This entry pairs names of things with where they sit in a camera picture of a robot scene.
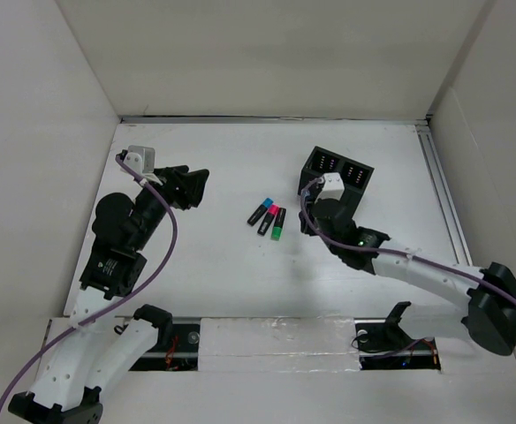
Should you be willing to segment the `black highlighter green cap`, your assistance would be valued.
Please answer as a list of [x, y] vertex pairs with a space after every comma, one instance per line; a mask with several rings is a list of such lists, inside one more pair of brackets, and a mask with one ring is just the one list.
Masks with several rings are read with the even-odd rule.
[[275, 241], [279, 241], [281, 238], [281, 234], [283, 231], [284, 223], [285, 223], [286, 209], [279, 208], [277, 210], [277, 214], [273, 223], [271, 238]]

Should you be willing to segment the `black highlighter pink cap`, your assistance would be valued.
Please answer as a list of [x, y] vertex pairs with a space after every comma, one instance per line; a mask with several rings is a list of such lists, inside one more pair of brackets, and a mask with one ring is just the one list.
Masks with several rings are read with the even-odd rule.
[[262, 222], [257, 230], [257, 234], [260, 236], [265, 236], [269, 227], [274, 222], [277, 212], [279, 210], [279, 206], [276, 204], [272, 204], [269, 206], [264, 218], [262, 219]]

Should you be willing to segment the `black highlighter blue cap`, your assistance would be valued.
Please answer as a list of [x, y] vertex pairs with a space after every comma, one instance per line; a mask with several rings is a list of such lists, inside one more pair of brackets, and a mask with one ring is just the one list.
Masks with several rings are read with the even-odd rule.
[[266, 198], [247, 219], [247, 224], [250, 226], [256, 225], [260, 219], [268, 212], [270, 206], [273, 204], [271, 198]]

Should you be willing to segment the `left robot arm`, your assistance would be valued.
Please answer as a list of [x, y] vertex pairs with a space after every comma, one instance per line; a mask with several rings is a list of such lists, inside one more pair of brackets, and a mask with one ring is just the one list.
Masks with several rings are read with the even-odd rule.
[[135, 199], [110, 193], [95, 208], [91, 253], [68, 328], [30, 359], [52, 356], [26, 391], [4, 394], [11, 414], [30, 423], [96, 423], [103, 403], [147, 351], [166, 348], [171, 313], [151, 305], [137, 309], [110, 346], [104, 345], [117, 308], [145, 289], [137, 281], [147, 260], [142, 250], [165, 216], [200, 205], [209, 171], [185, 165], [154, 175], [133, 174], [141, 190]]

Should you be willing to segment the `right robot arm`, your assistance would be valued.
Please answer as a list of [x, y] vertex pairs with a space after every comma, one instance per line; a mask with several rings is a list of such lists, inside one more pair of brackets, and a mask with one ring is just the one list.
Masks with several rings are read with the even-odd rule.
[[453, 316], [433, 313], [428, 321], [408, 320], [402, 314], [412, 305], [400, 301], [378, 333], [392, 349], [404, 350], [417, 338], [437, 337], [441, 329], [452, 329], [453, 337], [468, 338], [488, 352], [513, 354], [516, 277], [505, 265], [473, 267], [430, 259], [386, 233], [356, 225], [341, 201], [318, 199], [308, 190], [300, 194], [299, 218], [302, 232], [319, 237], [347, 267], [409, 284], [457, 308]]

